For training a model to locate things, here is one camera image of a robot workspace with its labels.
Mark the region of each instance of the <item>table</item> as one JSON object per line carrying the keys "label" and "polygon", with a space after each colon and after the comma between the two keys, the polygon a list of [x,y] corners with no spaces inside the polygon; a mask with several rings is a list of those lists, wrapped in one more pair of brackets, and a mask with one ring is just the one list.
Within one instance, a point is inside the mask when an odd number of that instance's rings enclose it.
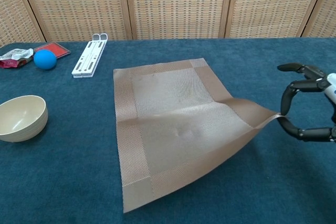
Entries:
{"label": "table", "polygon": [[[196,182],[122,213],[113,69],[204,57],[234,96],[279,111],[297,73],[279,64],[336,70],[336,38],[108,41],[93,78],[73,79],[86,42],[61,42],[71,55],[55,69],[33,62],[0,69],[0,103],[34,94],[49,121],[34,139],[0,142],[1,223],[334,223],[336,145],[305,143],[269,123],[251,142]],[[0,49],[34,48],[18,43]],[[300,127],[332,126],[322,93],[298,94],[289,113]]]}

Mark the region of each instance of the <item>ball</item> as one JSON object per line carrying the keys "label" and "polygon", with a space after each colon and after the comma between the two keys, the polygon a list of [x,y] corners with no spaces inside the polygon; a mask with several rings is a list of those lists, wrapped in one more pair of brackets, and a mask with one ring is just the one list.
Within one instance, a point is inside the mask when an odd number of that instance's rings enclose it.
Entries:
{"label": "ball", "polygon": [[50,50],[40,50],[34,55],[34,63],[38,68],[49,70],[56,66],[57,58]]}

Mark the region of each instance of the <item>white bowl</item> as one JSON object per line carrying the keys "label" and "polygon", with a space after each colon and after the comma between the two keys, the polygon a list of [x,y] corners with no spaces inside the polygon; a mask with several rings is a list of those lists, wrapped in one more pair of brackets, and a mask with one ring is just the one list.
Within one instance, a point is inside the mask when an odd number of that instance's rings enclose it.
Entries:
{"label": "white bowl", "polygon": [[0,140],[22,142],[39,134],[48,121],[46,101],[25,95],[0,105]]}

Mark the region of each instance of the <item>wicker panel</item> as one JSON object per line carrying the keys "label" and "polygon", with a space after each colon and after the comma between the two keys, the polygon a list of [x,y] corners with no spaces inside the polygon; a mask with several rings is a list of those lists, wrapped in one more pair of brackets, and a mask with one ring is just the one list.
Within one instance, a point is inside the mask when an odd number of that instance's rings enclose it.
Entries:
{"label": "wicker panel", "polygon": [[322,0],[313,20],[309,37],[336,37],[336,0]]}
{"label": "wicker panel", "polygon": [[33,22],[23,0],[1,0],[0,47],[13,42],[42,41]]}
{"label": "wicker panel", "polygon": [[223,0],[133,0],[133,5],[139,39],[218,37]]}
{"label": "wicker panel", "polygon": [[233,0],[226,37],[295,37],[312,0]]}
{"label": "wicker panel", "polygon": [[126,39],[121,0],[32,0],[48,40],[87,41],[94,33]]}

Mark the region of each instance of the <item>blue tablecloth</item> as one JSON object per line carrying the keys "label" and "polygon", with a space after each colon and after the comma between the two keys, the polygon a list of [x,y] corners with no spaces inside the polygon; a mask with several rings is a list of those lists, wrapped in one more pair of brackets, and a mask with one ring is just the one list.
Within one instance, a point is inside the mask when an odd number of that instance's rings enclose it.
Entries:
{"label": "blue tablecloth", "polygon": [[[51,71],[0,69],[0,103],[34,94],[49,109],[37,137],[0,142],[0,223],[335,223],[336,145],[298,141],[276,120],[208,175],[123,215],[113,69],[204,57],[233,96],[279,111],[285,87],[303,76],[277,66],[336,71],[336,39],[109,41],[86,79],[71,75],[86,42],[60,44],[71,55]],[[322,93],[300,93],[289,115],[320,127],[332,126],[332,113]]]}

